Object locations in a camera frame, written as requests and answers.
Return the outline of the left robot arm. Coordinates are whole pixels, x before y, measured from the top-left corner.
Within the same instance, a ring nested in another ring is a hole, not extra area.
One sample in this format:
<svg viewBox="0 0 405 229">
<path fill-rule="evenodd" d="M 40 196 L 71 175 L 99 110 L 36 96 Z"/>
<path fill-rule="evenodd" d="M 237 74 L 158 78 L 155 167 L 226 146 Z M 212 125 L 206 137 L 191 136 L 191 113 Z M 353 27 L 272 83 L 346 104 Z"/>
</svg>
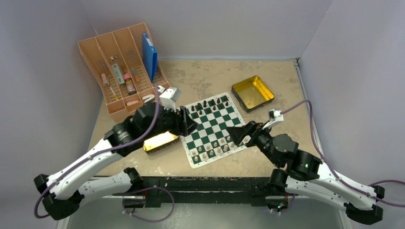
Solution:
<svg viewBox="0 0 405 229">
<path fill-rule="evenodd" d="M 165 132 L 189 136 L 199 124 L 187 108 L 169 108 L 159 102 L 145 104 L 123 122 L 116 124 L 87 153 L 53 175 L 40 174 L 34 178 L 40 197 L 34 206 L 34 216 L 41 218 L 39 206 L 43 205 L 45 216 L 55 220 L 75 213 L 84 204 L 113 194 L 137 195 L 149 188 L 133 167 L 102 179 L 94 175 L 133 151 L 143 147 L 144 141 Z"/>
</svg>

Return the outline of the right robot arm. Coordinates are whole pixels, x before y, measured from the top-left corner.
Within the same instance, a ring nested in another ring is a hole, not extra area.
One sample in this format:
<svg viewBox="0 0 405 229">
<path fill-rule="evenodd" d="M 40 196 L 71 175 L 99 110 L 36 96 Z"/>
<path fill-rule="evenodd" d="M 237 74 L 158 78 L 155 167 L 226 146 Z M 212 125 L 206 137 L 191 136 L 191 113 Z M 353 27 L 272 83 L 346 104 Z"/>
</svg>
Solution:
<svg viewBox="0 0 405 229">
<path fill-rule="evenodd" d="M 364 225 L 383 219 L 383 209 L 376 205 L 376 198 L 384 197 L 384 188 L 351 179 L 344 181 L 344 176 L 333 174 L 319 157 L 300 150 L 287 134 L 271 136 L 263 123 L 251 121 L 226 130 L 236 145 L 248 136 L 245 146 L 257 147 L 276 167 L 267 186 L 272 193 L 298 194 L 329 203 Z"/>
</svg>

